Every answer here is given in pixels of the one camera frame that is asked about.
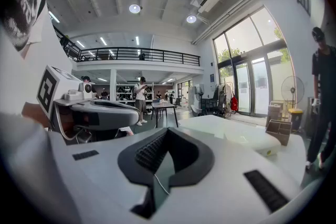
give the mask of man in white shirt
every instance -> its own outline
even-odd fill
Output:
[[[145,82],[146,79],[144,77],[141,77],[139,83],[134,86],[134,93],[136,94],[135,107],[140,110],[140,116],[137,126],[142,126],[142,123],[147,122],[143,119],[143,112],[146,111],[146,101],[144,93],[147,85],[144,84]]]

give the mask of cardboard box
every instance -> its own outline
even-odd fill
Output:
[[[266,128],[266,133],[279,140],[283,146],[287,146],[291,128],[291,122],[270,120]]]

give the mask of ceiling light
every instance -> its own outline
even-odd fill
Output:
[[[105,46],[107,46],[105,40],[101,37],[100,40],[104,43]]]
[[[130,12],[131,13],[139,13],[140,12],[140,6],[137,4],[132,4],[130,6]]]
[[[52,12],[49,12],[49,14],[51,15],[52,18],[54,18],[54,20],[59,23],[59,20],[56,18],[56,16],[54,14],[52,14]]]
[[[78,40],[76,41],[79,45],[81,45],[83,48],[85,48],[84,47],[84,45],[81,43],[81,42],[79,42]]]
[[[188,15],[187,17],[187,22],[190,23],[190,24],[193,24],[194,22],[196,22],[196,16],[194,15]]]

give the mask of table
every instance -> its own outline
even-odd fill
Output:
[[[179,120],[178,122],[181,127],[211,133],[215,137],[228,139],[240,144],[243,143],[239,141],[238,137],[242,132],[249,132],[252,135],[261,135],[261,133],[264,133],[265,138],[268,137],[263,128],[222,119],[213,115]],[[280,167],[301,184],[306,165],[306,150],[300,135],[290,134],[287,146],[281,146],[277,154],[265,158]]]
[[[170,104],[168,102],[152,102],[152,107],[153,107],[153,113],[154,110],[156,110],[156,128],[158,128],[157,126],[157,112],[159,111],[159,109],[164,109],[166,111],[166,118],[167,118],[167,108],[173,108],[174,109],[174,115],[175,115],[175,121],[176,121],[176,126],[178,127],[178,123],[177,123],[177,117],[176,117],[176,111],[175,111],[175,106],[173,104]]]

